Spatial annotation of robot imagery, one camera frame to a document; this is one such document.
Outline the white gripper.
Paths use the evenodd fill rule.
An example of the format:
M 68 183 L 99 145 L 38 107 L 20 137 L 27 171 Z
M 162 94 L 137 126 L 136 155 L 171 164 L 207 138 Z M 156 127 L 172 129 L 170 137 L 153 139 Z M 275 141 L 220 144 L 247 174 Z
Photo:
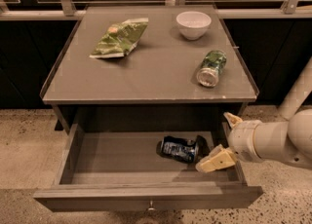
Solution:
M 196 164 L 195 168 L 199 172 L 208 173 L 230 168 L 236 165 L 237 158 L 250 163 L 262 162 L 254 148 L 255 129 L 261 124 L 261 121 L 243 121 L 242 118 L 230 112 L 224 112 L 223 116 L 232 129 L 227 138 L 228 145 L 232 150 L 224 148 L 221 144 L 217 145 L 208 156 Z

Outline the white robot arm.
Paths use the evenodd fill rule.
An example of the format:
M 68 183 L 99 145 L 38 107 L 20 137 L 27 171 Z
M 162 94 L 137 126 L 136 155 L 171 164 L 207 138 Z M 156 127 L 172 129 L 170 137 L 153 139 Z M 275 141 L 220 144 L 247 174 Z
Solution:
M 238 160 L 262 163 L 272 160 L 296 168 L 312 168 L 312 110 L 293 115 L 288 121 L 263 123 L 243 121 L 224 113 L 231 130 L 229 147 L 217 145 L 195 168 L 202 173 L 230 168 Z

